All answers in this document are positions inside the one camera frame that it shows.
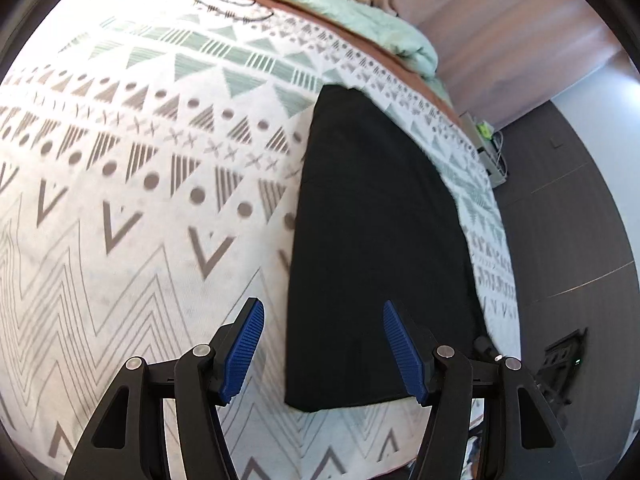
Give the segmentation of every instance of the black folded cloth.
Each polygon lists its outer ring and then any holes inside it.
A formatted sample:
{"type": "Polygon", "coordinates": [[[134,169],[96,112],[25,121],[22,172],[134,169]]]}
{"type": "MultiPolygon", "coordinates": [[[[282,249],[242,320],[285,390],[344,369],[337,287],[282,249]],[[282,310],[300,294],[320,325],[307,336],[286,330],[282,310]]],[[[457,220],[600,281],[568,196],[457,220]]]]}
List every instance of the black folded cloth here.
{"type": "Polygon", "coordinates": [[[304,412],[406,397],[382,307],[437,341],[486,335],[456,204],[425,153],[362,92],[324,86],[302,171],[285,402],[304,412]]]}

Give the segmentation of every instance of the patterned bed sheet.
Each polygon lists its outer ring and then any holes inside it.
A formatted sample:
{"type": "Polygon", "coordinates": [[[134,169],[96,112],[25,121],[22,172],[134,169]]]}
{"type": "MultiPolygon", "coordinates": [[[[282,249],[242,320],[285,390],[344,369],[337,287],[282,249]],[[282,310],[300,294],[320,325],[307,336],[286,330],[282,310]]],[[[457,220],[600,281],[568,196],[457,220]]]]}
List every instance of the patterned bed sheet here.
{"type": "MultiPolygon", "coordinates": [[[[0,417],[63,472],[128,357],[177,358],[257,296],[264,333],[220,409],[239,477],[372,478],[415,457],[429,410],[283,403],[295,212],[322,85],[366,92],[435,163],[489,332],[519,356],[498,208],[462,132],[375,59],[287,12],[215,2],[246,20],[193,0],[63,0],[0,86],[0,417]]],[[[170,402],[165,415],[172,478],[184,478],[170,402]]]]}

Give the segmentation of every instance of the blue ribbed pad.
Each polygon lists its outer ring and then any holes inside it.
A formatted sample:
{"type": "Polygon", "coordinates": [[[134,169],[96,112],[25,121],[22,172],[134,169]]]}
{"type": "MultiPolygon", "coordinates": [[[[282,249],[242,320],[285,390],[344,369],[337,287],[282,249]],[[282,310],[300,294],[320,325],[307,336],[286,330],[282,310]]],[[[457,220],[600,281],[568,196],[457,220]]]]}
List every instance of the blue ribbed pad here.
{"type": "Polygon", "coordinates": [[[404,325],[391,301],[387,301],[382,311],[382,319],[385,327],[386,338],[391,346],[391,351],[396,358],[396,364],[402,375],[404,387],[407,393],[414,396],[419,403],[427,398],[427,389],[424,387],[424,368],[418,357],[404,325]]]}
{"type": "Polygon", "coordinates": [[[240,393],[263,328],[264,306],[256,300],[226,357],[224,380],[218,393],[224,402],[229,402],[232,397],[240,393]]]}

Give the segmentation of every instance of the beige curtain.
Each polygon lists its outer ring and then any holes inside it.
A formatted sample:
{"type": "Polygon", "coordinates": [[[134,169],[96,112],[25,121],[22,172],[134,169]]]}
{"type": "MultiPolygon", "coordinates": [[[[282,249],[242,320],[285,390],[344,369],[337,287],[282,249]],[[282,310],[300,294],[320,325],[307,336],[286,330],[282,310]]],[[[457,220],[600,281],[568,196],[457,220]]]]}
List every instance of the beige curtain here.
{"type": "Polygon", "coordinates": [[[501,128],[596,70],[622,47],[584,0],[375,0],[440,57],[456,112],[501,128]]]}

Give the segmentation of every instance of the green blanket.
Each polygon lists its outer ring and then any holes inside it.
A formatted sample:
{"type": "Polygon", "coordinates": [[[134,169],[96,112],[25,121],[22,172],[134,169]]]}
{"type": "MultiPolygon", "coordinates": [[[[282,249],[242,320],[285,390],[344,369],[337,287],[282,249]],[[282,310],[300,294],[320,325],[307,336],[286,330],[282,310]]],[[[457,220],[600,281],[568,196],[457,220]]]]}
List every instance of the green blanket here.
{"type": "Polygon", "coordinates": [[[328,17],[401,57],[427,82],[433,82],[438,55],[433,45],[413,25],[377,7],[354,0],[290,0],[328,17]]]}

